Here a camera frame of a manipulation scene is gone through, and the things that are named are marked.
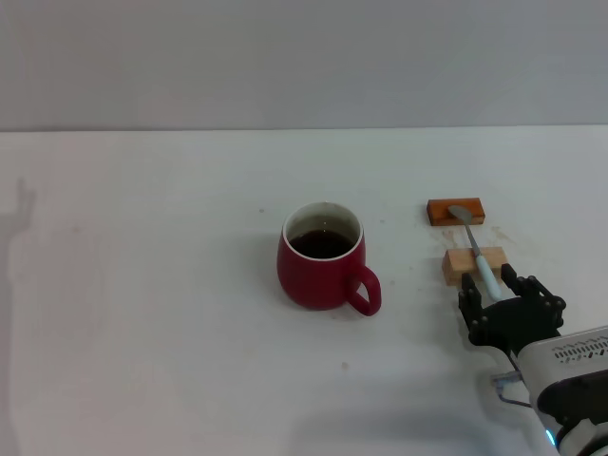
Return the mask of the dark brown wooden block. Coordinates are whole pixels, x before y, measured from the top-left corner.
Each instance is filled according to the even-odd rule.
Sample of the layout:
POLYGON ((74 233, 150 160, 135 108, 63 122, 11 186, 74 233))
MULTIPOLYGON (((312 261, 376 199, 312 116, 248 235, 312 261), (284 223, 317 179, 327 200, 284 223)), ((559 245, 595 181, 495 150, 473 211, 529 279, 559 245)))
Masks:
POLYGON ((485 222, 485 210, 479 198, 429 199, 427 201, 429 224, 433 227, 463 225, 459 218, 449 212, 448 207, 452 205, 462 206, 470 212, 470 224, 482 225, 485 222))

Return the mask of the blue-handled metal spoon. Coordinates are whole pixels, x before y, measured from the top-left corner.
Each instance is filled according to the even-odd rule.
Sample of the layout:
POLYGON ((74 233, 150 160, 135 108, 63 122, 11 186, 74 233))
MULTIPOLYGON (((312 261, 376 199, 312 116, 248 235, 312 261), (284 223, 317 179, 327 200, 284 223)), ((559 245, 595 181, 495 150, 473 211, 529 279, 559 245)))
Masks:
POLYGON ((487 294, 493 301, 500 301, 503 297, 501 287, 470 229, 472 222, 471 212, 461 205, 449 205, 447 210, 453 217, 459 219, 465 227, 478 271, 485 283, 487 294))

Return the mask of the light wooden arch block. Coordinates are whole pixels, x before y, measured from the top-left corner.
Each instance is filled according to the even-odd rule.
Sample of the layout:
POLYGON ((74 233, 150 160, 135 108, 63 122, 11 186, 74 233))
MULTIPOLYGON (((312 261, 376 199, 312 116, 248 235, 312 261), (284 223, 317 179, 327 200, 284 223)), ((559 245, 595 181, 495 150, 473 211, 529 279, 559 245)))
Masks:
MULTIPOLYGON (((502 247, 485 247, 481 252, 493 275, 501 282, 502 265, 508 262, 502 247)), ((484 280, 470 248, 447 249, 442 262, 442 271, 447 286, 460 287, 463 274, 470 274, 475 281, 484 280)))

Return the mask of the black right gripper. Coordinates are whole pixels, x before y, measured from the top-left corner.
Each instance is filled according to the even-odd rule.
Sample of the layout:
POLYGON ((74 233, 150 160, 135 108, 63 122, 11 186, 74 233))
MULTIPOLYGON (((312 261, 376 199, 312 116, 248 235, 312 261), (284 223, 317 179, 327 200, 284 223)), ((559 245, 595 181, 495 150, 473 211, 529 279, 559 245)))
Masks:
POLYGON ((482 307, 482 296, 471 274, 461 277, 458 306, 475 346, 518 356, 526 346, 560 336, 565 300, 552 294, 534 275, 517 275, 509 263, 501 267, 503 283, 514 298, 482 307))

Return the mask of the red ceramic cup with coffee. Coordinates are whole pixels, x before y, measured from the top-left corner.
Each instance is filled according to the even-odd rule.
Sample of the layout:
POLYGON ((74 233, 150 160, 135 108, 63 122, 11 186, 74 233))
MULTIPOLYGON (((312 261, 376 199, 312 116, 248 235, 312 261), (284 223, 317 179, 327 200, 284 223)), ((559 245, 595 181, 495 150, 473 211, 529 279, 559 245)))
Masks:
POLYGON ((366 264, 362 223, 335 202, 313 202, 286 217, 280 233, 276 272, 286 295, 310 310, 350 304, 364 316, 381 309, 382 291, 366 264))

